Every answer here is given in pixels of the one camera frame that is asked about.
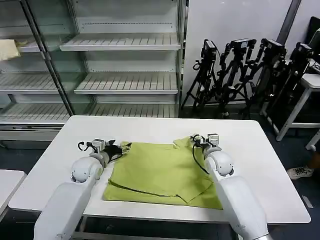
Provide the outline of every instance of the dark floor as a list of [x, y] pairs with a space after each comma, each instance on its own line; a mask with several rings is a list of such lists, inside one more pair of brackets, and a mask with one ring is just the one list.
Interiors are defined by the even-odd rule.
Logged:
[[[230, 107], [230, 118], [240, 119], [239, 106]], [[197, 118], [212, 118], [215, 107], [207, 107], [204, 114]], [[279, 156], [284, 168], [298, 167], [306, 164], [312, 152], [305, 149], [305, 145], [317, 131], [316, 129], [290, 130], [287, 136], [276, 142], [273, 129], [264, 117], [253, 111], [251, 119], [260, 123], [274, 150]], [[186, 108], [181, 115], [184, 118], [191, 116], [190, 109]], [[29, 173], [44, 150], [41, 149], [4, 149], [0, 148], [0, 169], [22, 170]], [[294, 186], [300, 195], [306, 196], [313, 208], [307, 210], [311, 216], [309, 224], [289, 224], [279, 227], [270, 227], [271, 235], [275, 240], [319, 239], [320, 226], [320, 172], [315, 172], [311, 178], [295, 180]], [[9, 211], [0, 223], [1, 239], [31, 240], [33, 226], [37, 216], [27, 212]], [[148, 236], [161, 238], [184, 238], [203, 240], [230, 240], [231, 231], [228, 225], [175, 223], [161, 221], [124, 220], [113, 218], [89, 218], [86, 225], [87, 232], [108, 233], [129, 236]]]

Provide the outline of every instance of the shoe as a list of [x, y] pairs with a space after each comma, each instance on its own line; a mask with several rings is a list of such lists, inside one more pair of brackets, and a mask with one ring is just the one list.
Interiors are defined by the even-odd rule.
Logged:
[[292, 180], [297, 180], [299, 178], [309, 178], [314, 173], [313, 169], [301, 166], [301, 167], [295, 167], [291, 168], [288, 171], [286, 171]]

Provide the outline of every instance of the white shelf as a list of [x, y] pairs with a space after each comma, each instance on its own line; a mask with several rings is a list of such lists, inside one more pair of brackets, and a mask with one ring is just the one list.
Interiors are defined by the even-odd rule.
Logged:
[[0, 111], [1, 123], [65, 123], [69, 117], [63, 103], [12, 103]]
[[61, 51], [178, 51], [176, 33], [95, 33], [80, 34]]
[[175, 73], [89, 73], [75, 94], [163, 94], [178, 93]]
[[[11, 36], [9, 39], [15, 40], [20, 53], [40, 53], [38, 44], [35, 38], [31, 35]], [[44, 36], [44, 40], [49, 52], [59, 50], [59, 46], [62, 42], [61, 36], [59, 35]]]
[[174, 104], [104, 104], [95, 105], [91, 116], [175, 118]]
[[0, 93], [59, 94], [49, 73], [2, 73]]

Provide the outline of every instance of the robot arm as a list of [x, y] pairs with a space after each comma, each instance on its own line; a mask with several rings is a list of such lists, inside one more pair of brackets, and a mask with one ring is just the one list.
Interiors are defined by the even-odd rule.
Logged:
[[86, 149], [92, 153], [72, 165], [71, 181], [59, 185], [53, 192], [34, 226], [34, 240], [69, 240], [74, 233], [91, 197], [91, 191], [107, 164], [130, 150], [114, 145], [114, 140], [105, 142], [95, 139], [87, 142]]
[[204, 146], [205, 169], [233, 230], [244, 240], [271, 240], [264, 209], [245, 179], [237, 175], [231, 157], [218, 147], [219, 136], [209, 134], [204, 143], [197, 144]]

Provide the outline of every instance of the yellow cloth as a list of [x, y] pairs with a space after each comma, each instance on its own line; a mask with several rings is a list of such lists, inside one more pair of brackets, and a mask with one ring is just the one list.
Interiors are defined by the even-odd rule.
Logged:
[[[203, 165], [200, 148], [195, 156]], [[133, 142], [116, 161], [103, 199], [222, 209], [210, 176], [193, 159], [189, 137], [174, 144]]]
[[0, 39], [0, 61], [20, 57], [13, 39]]

